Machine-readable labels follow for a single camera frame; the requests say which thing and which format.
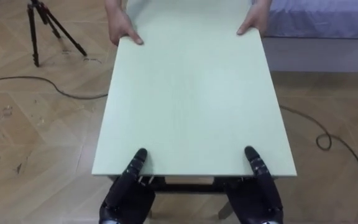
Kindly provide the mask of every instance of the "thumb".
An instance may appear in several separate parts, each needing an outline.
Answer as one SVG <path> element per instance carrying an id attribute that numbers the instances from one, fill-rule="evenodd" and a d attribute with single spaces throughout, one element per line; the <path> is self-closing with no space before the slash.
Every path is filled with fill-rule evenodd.
<path id="1" fill-rule="evenodd" d="M 237 35 L 244 34 L 247 31 L 247 29 L 249 29 L 249 27 L 251 26 L 252 21 L 253 21 L 252 17 L 247 16 L 247 18 L 242 22 L 239 30 L 237 30 Z"/>
<path id="2" fill-rule="evenodd" d="M 128 35 L 132 38 L 132 40 L 134 40 L 135 43 L 139 45 L 143 44 L 142 38 L 140 38 L 139 34 L 137 34 L 137 32 L 133 28 L 130 28 L 128 30 Z"/>

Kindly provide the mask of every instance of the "wooden floor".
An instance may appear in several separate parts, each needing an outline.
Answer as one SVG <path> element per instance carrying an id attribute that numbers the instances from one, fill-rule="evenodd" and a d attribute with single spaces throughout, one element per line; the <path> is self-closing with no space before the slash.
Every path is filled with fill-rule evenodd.
<path id="1" fill-rule="evenodd" d="M 116 49 L 103 0 L 45 1 L 88 51 L 57 40 L 37 18 L 41 68 L 32 63 L 25 0 L 0 0 L 0 77 L 35 75 L 67 93 L 95 95 L 109 87 Z M 302 110 L 358 153 L 358 73 L 273 73 L 279 102 Z M 111 182 L 91 166 L 105 99 L 78 101 L 33 80 L 0 81 L 0 223 L 97 223 Z M 287 223 L 358 223 L 358 165 L 334 143 L 320 151 L 321 130 L 283 112 L 299 176 L 278 180 Z M 151 223 L 217 223 L 223 196 L 158 196 Z M 231 216 L 223 223 L 237 223 Z"/>

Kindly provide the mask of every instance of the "cable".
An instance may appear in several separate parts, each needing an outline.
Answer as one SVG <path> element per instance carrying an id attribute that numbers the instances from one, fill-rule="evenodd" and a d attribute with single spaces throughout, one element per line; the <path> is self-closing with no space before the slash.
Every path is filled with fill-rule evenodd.
<path id="1" fill-rule="evenodd" d="M 10 80 L 10 79 L 29 79 L 29 80 L 41 80 L 44 82 L 47 82 L 49 84 L 51 84 L 56 91 L 58 91 L 58 93 L 62 94 L 63 96 L 67 96 L 69 98 L 73 98 L 76 100 L 96 100 L 96 99 L 100 99 L 103 97 L 106 97 L 107 94 L 102 94 L 102 95 L 97 95 L 97 96 L 76 96 L 76 95 L 72 95 L 72 94 L 68 94 L 65 93 L 64 91 L 60 90 L 56 84 L 54 84 L 54 82 L 50 81 L 47 78 L 42 78 L 42 77 L 34 77 L 34 76 L 17 76 L 17 77 L 2 77 L 0 78 L 0 80 Z"/>
<path id="2" fill-rule="evenodd" d="M 64 91 L 60 90 L 56 86 L 56 84 L 54 84 L 54 82 L 50 81 L 49 79 L 42 78 L 42 77 L 17 76 L 17 77 L 2 77 L 2 78 L 0 78 L 0 80 L 10 80 L 10 79 L 33 79 L 33 80 L 45 81 L 45 82 L 51 84 L 56 89 L 56 91 L 58 91 L 61 95 L 69 97 L 69 98 L 73 98 L 73 99 L 76 99 L 76 100 L 96 100 L 96 99 L 104 98 L 104 97 L 106 97 L 108 95 L 108 94 L 102 94 L 102 95 L 97 95 L 97 96 L 76 96 L 76 95 L 71 95 L 71 94 L 65 93 Z M 333 134 L 329 133 L 329 131 L 320 122 L 318 122 L 316 119 L 314 119 L 313 117 L 311 117 L 311 116 L 309 116 L 309 115 L 307 115 L 305 113 L 302 113 L 302 112 L 300 112 L 298 110 L 289 108 L 287 106 L 280 105 L 280 108 L 311 121 L 312 123 L 314 123 L 315 125 L 319 126 L 323 130 L 324 133 L 320 134 L 316 138 L 316 145 L 321 150 L 329 151 L 331 149 L 331 147 L 333 146 L 333 139 L 335 139 L 335 140 L 339 141 L 340 143 L 342 143 L 346 147 L 346 149 L 351 152 L 351 154 L 354 156 L 354 158 L 356 159 L 356 161 L 358 163 L 358 156 L 354 152 L 354 150 L 343 139 L 341 139 L 340 137 L 338 137 L 336 135 L 333 135 Z M 328 146 L 324 147 L 324 146 L 321 145 L 320 140 L 322 138 L 328 138 Z"/>
<path id="3" fill-rule="evenodd" d="M 286 110 L 288 112 L 291 112 L 293 114 L 296 114 L 298 116 L 301 116 L 303 118 L 308 119 L 309 121 L 311 121 L 312 123 L 316 124 L 317 126 L 319 126 L 323 131 L 324 134 L 320 134 L 319 136 L 317 136 L 316 138 L 316 145 L 323 151 L 329 151 L 333 145 L 333 139 L 339 141 L 340 143 L 342 143 L 347 150 L 349 150 L 351 152 L 351 154 L 354 156 L 354 158 L 356 159 L 357 163 L 358 163 L 358 156 L 357 154 L 354 152 L 354 150 L 350 147 L 350 145 L 348 145 L 348 143 L 345 142 L 345 140 L 343 140 L 342 138 L 340 138 L 339 136 L 333 135 L 331 133 L 328 132 L 328 130 L 320 123 L 318 122 L 316 119 L 312 118 L 311 116 L 304 114 L 300 111 L 294 110 L 292 108 L 286 107 L 286 106 L 282 106 L 280 105 L 280 108 L 283 110 Z M 328 146 L 327 147 L 323 147 L 320 144 L 320 140 L 321 138 L 328 138 Z"/>

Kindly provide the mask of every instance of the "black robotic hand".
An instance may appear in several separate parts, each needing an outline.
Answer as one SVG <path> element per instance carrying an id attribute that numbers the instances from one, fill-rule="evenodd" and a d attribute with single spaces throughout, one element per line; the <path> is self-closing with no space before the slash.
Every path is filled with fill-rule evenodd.
<path id="1" fill-rule="evenodd" d="M 139 149 L 127 169 L 114 181 L 99 209 L 99 224 L 142 224 L 152 207 L 155 192 L 138 182 L 147 151 Z"/>
<path id="2" fill-rule="evenodd" d="M 269 170 L 254 148 L 245 153 L 254 176 L 225 186 L 234 213 L 242 224 L 282 224 L 283 206 Z"/>

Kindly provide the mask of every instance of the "white bed frame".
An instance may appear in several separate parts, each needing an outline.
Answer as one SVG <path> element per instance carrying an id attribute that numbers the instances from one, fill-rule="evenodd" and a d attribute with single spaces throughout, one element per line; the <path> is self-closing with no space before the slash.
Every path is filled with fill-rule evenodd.
<path id="1" fill-rule="evenodd" d="M 263 40 L 271 71 L 358 72 L 358 39 Z"/>

